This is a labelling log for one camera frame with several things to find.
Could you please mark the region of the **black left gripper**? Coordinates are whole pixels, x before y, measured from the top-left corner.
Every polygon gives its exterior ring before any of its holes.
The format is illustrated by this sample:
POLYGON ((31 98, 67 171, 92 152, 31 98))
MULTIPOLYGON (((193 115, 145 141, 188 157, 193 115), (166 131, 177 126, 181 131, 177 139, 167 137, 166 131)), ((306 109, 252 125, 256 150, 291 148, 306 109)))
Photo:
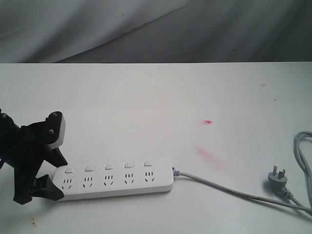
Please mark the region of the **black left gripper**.
POLYGON ((68 165, 59 147, 46 148, 45 123, 38 122, 20 128, 20 139, 7 153, 7 164, 14 168, 14 197, 19 204, 26 204, 33 197, 57 201, 64 193, 51 181, 49 175, 37 178, 37 173, 46 160, 54 167, 68 165))

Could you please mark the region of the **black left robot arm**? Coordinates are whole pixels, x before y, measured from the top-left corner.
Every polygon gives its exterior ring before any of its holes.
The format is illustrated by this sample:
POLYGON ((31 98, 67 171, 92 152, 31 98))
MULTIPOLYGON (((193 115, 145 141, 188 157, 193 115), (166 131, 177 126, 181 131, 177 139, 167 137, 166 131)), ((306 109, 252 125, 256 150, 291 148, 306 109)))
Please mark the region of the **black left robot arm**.
POLYGON ((44 161, 58 168, 67 165, 60 152, 66 122, 60 111, 52 112, 44 121, 18 126, 6 113, 0 114, 0 164, 14 169, 14 197, 26 204, 33 197, 60 200, 64 193, 49 175, 37 177, 44 161))

